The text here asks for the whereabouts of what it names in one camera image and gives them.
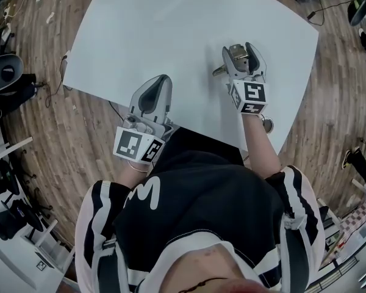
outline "white collar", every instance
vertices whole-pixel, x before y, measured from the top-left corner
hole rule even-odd
[[[167,272],[173,263],[181,256],[185,255],[189,251],[202,250],[217,244],[221,244],[231,254],[239,266],[244,278],[254,280],[262,284],[254,270],[235,253],[233,245],[230,242],[222,241],[212,233],[200,231],[190,234],[189,236],[182,237],[169,244],[161,253],[152,271],[141,283],[138,293],[159,292]]]

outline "forearm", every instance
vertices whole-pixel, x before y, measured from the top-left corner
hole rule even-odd
[[[117,183],[122,184],[130,189],[134,189],[134,186],[144,180],[147,175],[147,173],[138,172],[134,168],[147,171],[149,166],[130,161],[130,164],[134,167],[132,168],[126,160],[124,160],[123,164],[124,165],[121,173],[118,176]]]
[[[263,178],[281,171],[281,162],[258,116],[242,115],[251,169]]]

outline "striped sleeve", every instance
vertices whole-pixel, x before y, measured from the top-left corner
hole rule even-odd
[[[325,235],[317,199],[309,180],[294,166],[266,179],[285,207],[286,229],[298,230],[309,263],[309,282],[317,274],[324,255]]]
[[[130,189],[109,181],[98,181],[83,199],[76,223],[75,265],[82,293],[93,292],[92,259],[114,232],[112,222],[122,210]]]

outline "wooden floor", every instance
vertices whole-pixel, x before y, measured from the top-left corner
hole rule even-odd
[[[304,18],[320,8],[318,0],[304,5],[278,1]],[[347,0],[323,0],[323,5],[343,1]],[[25,0],[11,23],[16,33],[12,46],[26,72],[47,81],[53,92],[60,82],[60,60],[71,49],[90,2],[41,0],[37,4]],[[318,12],[312,21],[321,19]],[[350,27],[346,20],[346,5],[326,10],[325,24],[316,28],[320,37],[312,74],[280,158],[284,165],[299,167],[317,196],[342,215],[353,195],[356,198],[350,207],[361,197],[350,183],[356,172],[351,167],[342,170],[340,165],[345,150],[356,146],[358,137],[366,138],[366,52],[357,27]],[[4,123],[11,142],[34,137],[26,146],[24,166],[37,174],[32,187],[39,187],[53,205],[61,234],[73,243],[87,189],[99,179],[115,180],[120,171],[121,162],[112,155],[120,121],[107,101],[94,96],[61,87],[47,109],[47,94],[41,90],[35,99],[6,116]]]

